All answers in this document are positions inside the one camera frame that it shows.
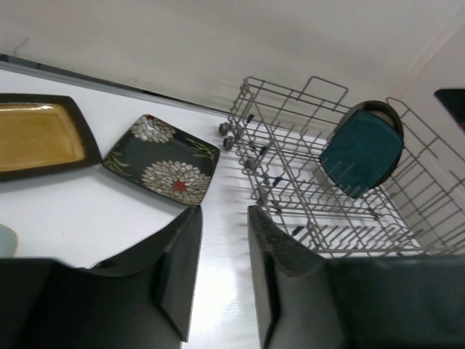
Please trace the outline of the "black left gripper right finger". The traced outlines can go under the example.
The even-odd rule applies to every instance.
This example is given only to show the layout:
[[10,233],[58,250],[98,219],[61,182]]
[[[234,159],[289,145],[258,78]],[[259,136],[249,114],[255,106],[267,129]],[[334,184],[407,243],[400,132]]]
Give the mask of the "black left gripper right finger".
[[462,348],[462,256],[326,259],[248,208],[262,348]]

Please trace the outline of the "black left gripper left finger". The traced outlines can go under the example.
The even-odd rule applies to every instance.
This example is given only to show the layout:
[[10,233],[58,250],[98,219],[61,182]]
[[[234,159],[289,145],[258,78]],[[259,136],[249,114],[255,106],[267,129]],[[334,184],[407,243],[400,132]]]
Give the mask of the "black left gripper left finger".
[[203,231],[199,206],[92,268],[1,260],[3,348],[180,348]]

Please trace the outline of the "square teal plate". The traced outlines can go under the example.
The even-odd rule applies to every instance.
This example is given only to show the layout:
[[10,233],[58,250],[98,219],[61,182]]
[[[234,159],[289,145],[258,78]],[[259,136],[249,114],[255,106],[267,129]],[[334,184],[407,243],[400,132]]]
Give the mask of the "square teal plate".
[[404,140],[393,128],[358,110],[333,135],[320,155],[323,171],[350,198],[362,196],[389,170],[403,150]]

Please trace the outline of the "round cream plate metallic rim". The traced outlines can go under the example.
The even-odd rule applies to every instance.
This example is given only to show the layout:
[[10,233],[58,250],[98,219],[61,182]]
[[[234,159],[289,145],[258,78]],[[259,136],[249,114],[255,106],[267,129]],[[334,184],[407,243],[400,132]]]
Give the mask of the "round cream plate metallic rim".
[[[404,130],[403,130],[403,124],[400,120],[400,117],[397,113],[397,111],[391,107],[388,103],[380,100],[367,100],[361,103],[358,103],[357,105],[354,105],[352,108],[350,108],[345,115],[341,118],[337,129],[340,130],[341,128],[344,128],[344,124],[352,117],[354,113],[356,113],[358,110],[362,110],[365,112],[370,113],[371,115],[376,116],[377,118],[381,119],[384,123],[388,124],[393,130],[396,131],[396,133],[400,136],[401,140],[404,140]],[[398,162],[400,160],[400,157],[402,155],[402,151],[400,150],[397,159],[395,162],[391,165],[389,170],[377,181],[376,184],[372,185],[371,187],[368,187],[367,185],[363,186],[363,189],[372,189],[377,186],[380,186],[383,184],[386,180],[389,179],[389,177],[392,175],[392,173],[396,170]]]

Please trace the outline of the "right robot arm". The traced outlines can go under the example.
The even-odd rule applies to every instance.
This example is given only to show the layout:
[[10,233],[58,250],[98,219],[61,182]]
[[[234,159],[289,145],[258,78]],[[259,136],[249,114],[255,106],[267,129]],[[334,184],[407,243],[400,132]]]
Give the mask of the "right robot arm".
[[452,119],[464,131],[464,88],[442,88],[434,92],[434,96],[450,114]]

